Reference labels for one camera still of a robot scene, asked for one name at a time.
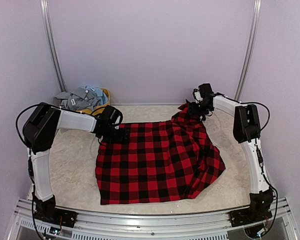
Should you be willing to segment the yellow plastic basket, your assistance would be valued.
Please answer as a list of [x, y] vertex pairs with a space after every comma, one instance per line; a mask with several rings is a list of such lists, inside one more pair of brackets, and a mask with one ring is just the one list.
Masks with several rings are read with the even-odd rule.
[[96, 116], [101, 114], [106, 106], [110, 105], [111, 103], [111, 95], [108, 89], [106, 88], [93, 88], [94, 95], [97, 99], [97, 106], [94, 107], [91, 115]]

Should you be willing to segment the red black plaid shirt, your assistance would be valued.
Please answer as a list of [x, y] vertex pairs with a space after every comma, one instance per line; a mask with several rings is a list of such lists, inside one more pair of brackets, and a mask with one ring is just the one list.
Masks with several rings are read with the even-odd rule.
[[226, 166], [199, 114], [185, 103], [170, 120], [123, 123], [128, 143], [102, 142], [95, 177], [101, 205], [196, 198]]

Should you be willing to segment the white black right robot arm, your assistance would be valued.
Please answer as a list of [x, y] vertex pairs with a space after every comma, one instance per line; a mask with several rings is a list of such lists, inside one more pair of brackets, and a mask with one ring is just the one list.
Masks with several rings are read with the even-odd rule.
[[270, 184], [261, 148], [261, 132], [257, 102], [241, 102], [219, 92], [213, 92], [209, 83], [203, 83], [192, 92], [191, 114], [206, 118], [215, 109], [233, 117], [233, 137], [243, 149], [250, 174], [249, 207], [229, 213], [232, 227], [269, 220], [273, 215], [271, 204], [277, 202], [278, 192]]

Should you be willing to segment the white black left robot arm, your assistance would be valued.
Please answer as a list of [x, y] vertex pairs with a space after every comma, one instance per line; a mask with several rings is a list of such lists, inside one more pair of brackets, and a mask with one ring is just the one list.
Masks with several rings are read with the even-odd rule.
[[60, 218], [50, 181], [49, 156], [57, 131], [77, 130], [94, 134], [105, 143], [126, 144], [127, 128], [120, 128], [123, 114], [107, 105], [97, 115], [77, 112], [45, 102], [34, 105], [34, 111], [22, 128], [29, 151], [28, 173], [33, 184], [36, 212], [53, 223]]

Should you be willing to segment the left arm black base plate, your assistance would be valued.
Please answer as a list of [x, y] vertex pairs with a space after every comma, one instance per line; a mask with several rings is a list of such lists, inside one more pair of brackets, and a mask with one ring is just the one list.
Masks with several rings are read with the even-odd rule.
[[58, 225], [61, 227], [74, 228], [78, 213], [71, 210], [56, 208], [52, 217], [44, 216], [35, 212], [34, 218], [42, 222]]

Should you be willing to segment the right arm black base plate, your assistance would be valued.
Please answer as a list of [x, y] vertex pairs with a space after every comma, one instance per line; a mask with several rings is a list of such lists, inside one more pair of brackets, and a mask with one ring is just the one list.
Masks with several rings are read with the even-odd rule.
[[250, 208], [242, 208], [229, 212], [230, 223], [233, 228], [264, 221], [266, 218], [270, 219], [272, 216], [270, 210], [254, 211]]

